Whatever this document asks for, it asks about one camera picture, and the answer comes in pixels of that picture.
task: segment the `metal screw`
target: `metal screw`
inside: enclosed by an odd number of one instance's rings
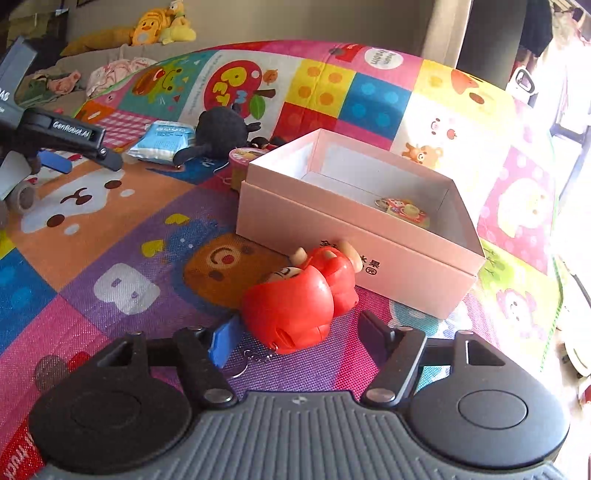
[[[388,403],[396,398],[396,394],[387,388],[372,388],[365,393],[365,397],[374,403]]]
[[[210,403],[227,403],[234,398],[234,394],[224,388],[210,388],[203,395]]]

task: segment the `pink cloth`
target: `pink cloth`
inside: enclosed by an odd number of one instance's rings
[[[67,95],[74,89],[78,80],[80,80],[80,72],[75,70],[67,77],[57,80],[49,80],[47,82],[47,89],[57,95]]]
[[[103,93],[129,75],[156,63],[154,60],[136,57],[133,60],[121,59],[97,68],[90,74],[86,86],[86,96],[93,98]]]

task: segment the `cartoon bear print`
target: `cartoon bear print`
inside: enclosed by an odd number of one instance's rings
[[[403,157],[429,168],[437,168],[439,159],[443,156],[443,149],[439,147],[433,148],[429,145],[413,147],[410,143],[407,143],[406,148],[407,150],[402,152]]]
[[[33,233],[45,227],[60,226],[68,217],[83,213],[94,213],[105,207],[109,192],[122,186],[123,170],[96,170],[67,183],[43,197],[38,205],[21,219],[23,233]],[[129,196],[133,190],[122,192]],[[70,225],[64,231],[67,235],[76,233]]]
[[[283,255],[225,233],[195,252],[184,267],[183,280],[201,298],[237,309],[248,288],[286,264]]]
[[[497,292],[496,301],[505,318],[517,327],[520,337],[530,338],[534,335],[540,340],[543,339],[544,329],[534,323],[532,316],[537,305],[531,293],[526,291],[524,297],[518,291],[508,288]]]

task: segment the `yellow plush duck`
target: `yellow plush duck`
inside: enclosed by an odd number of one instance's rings
[[[193,41],[197,38],[195,30],[191,28],[191,23],[185,17],[183,0],[173,0],[166,13],[174,19],[170,27],[162,30],[160,34],[160,41],[163,45],[175,41]]]

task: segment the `colorful play mat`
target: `colorful play mat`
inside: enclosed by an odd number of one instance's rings
[[[256,135],[289,141],[329,129],[451,177],[487,259],[446,320],[359,288],[359,306],[333,321],[327,341],[253,363],[232,381],[238,393],[359,395],[375,374],[356,336],[361,309],[430,336],[473,329],[530,371],[540,369],[561,294],[548,249],[553,151],[527,105],[404,53],[264,41],[153,65],[88,101],[77,117],[106,127],[106,145],[124,150],[156,119],[195,125],[204,109],[234,103],[247,122],[261,122]],[[72,173],[34,176],[38,206],[0,232],[0,470],[9,480],[39,466],[27,414],[42,392],[125,332],[154,338],[216,325],[246,288],[287,264],[234,234],[238,194],[224,161],[197,158],[171,170],[125,157],[111,172],[62,154]],[[212,262],[220,249],[224,262]],[[260,349],[248,336],[243,347]],[[447,370],[426,370],[421,385]],[[177,384],[166,369],[156,374]]]

